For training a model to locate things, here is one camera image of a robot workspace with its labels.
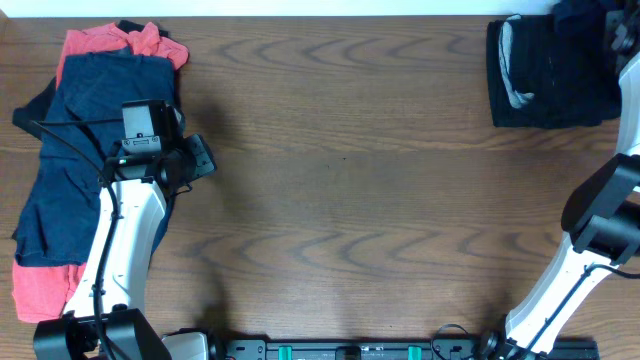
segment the green clip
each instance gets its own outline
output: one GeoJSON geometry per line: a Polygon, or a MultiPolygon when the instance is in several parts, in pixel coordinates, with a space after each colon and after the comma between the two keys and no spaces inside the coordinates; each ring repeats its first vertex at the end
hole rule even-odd
{"type": "Polygon", "coordinates": [[[278,348],[278,360],[293,360],[293,349],[291,349],[291,346],[280,346],[278,348]]]}
{"type": "Polygon", "coordinates": [[[409,360],[422,360],[422,348],[419,346],[409,346],[409,360]]]}

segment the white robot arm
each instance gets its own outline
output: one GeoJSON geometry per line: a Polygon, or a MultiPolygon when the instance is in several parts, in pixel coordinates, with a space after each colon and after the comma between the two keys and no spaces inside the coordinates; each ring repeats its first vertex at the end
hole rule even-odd
{"type": "MultiPolygon", "coordinates": [[[[622,115],[616,153],[637,155],[640,153],[640,53],[636,54],[620,72],[619,84],[622,92],[622,115]]],[[[575,239],[572,241],[571,235],[565,231],[551,264],[525,300],[507,315],[505,321],[507,340],[533,353],[548,354],[569,317],[589,292],[611,274],[610,271],[602,268],[595,269],[588,279],[567,297],[574,285],[584,276],[585,269],[592,265],[618,268],[621,263],[612,259],[611,254],[605,251],[580,249],[582,251],[578,252],[574,243],[575,239]],[[552,318],[563,301],[566,303],[552,318]]],[[[628,251],[635,253],[635,250],[637,246],[628,251]]]]}
{"type": "MultiPolygon", "coordinates": [[[[144,313],[144,290],[156,230],[164,217],[166,202],[157,182],[126,180],[111,187],[120,202],[120,219],[104,272],[102,312],[114,307],[137,308],[144,313]]],[[[93,239],[87,267],[64,314],[93,315],[93,283],[107,239],[113,210],[107,190],[100,193],[100,220],[93,239]]]]}

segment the folded dark shirt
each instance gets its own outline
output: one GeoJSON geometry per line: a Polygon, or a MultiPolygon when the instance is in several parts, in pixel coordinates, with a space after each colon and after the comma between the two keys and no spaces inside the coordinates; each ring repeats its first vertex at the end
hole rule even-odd
{"type": "Polygon", "coordinates": [[[495,126],[595,126],[620,116],[616,76],[606,71],[601,54],[585,49],[571,37],[556,34],[552,16],[510,21],[513,42],[509,81],[518,93],[534,94],[526,105],[513,108],[498,60],[503,23],[495,21],[487,28],[487,79],[495,126]]]}
{"type": "MultiPolygon", "coordinates": [[[[173,98],[174,71],[167,59],[113,53],[74,55],[65,61],[62,82],[45,121],[116,119],[122,117],[125,101],[172,102],[173,98]]],[[[114,141],[124,137],[121,122],[51,130],[99,167],[114,141]]],[[[21,266],[80,265],[87,261],[98,222],[97,176],[76,153],[47,134],[42,134],[42,143],[38,176],[14,234],[15,258],[21,266]]]]}

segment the black folded fabric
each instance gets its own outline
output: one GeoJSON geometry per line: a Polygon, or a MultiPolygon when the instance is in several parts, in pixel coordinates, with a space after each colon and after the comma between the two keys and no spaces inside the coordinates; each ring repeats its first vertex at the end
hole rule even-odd
{"type": "Polygon", "coordinates": [[[55,76],[49,82],[49,85],[42,90],[35,98],[21,108],[13,110],[11,122],[13,125],[33,135],[36,139],[41,139],[40,128],[33,125],[33,121],[44,121],[47,116],[53,96],[56,94],[56,78],[55,76]]]}
{"type": "Polygon", "coordinates": [[[595,126],[620,116],[617,77],[601,58],[554,32],[553,16],[509,21],[513,29],[509,81],[534,98],[515,109],[509,103],[499,64],[503,21],[487,27],[487,79],[497,127],[566,128],[595,126]]]}
{"type": "MultiPolygon", "coordinates": [[[[138,23],[134,23],[133,21],[129,21],[129,20],[120,20],[120,22],[118,23],[118,29],[126,32],[127,34],[132,32],[132,31],[142,31],[142,29],[144,29],[144,25],[138,24],[138,23]]],[[[169,32],[166,30],[159,30],[160,36],[162,37],[169,37],[169,32]]]]}

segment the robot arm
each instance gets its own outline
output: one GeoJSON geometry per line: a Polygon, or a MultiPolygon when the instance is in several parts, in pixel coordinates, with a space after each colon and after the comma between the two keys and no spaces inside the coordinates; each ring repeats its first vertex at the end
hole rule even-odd
{"type": "Polygon", "coordinates": [[[640,154],[640,53],[622,69],[618,83],[622,92],[622,114],[616,153],[637,155],[640,154]]]}
{"type": "Polygon", "coordinates": [[[529,295],[506,317],[502,346],[490,359],[548,354],[558,333],[587,295],[638,251],[640,209],[625,199],[640,185],[640,53],[620,72],[622,114],[616,155],[572,194],[563,216],[562,242],[529,295]]]}
{"type": "Polygon", "coordinates": [[[182,114],[164,101],[125,103],[123,121],[121,145],[126,155],[105,161],[102,175],[109,183],[102,184],[99,222],[86,270],[62,319],[38,324],[34,336],[38,358],[86,359],[83,354],[95,349],[98,338],[109,342],[118,359],[171,358],[143,315],[151,249],[168,197],[182,186],[190,188],[192,181],[213,173],[216,166],[200,135],[182,137],[182,114]],[[108,187],[119,204],[119,217],[113,216],[108,187]],[[108,239],[101,288],[94,289],[108,239]],[[95,293],[102,294],[101,307],[94,307],[95,293]]]}

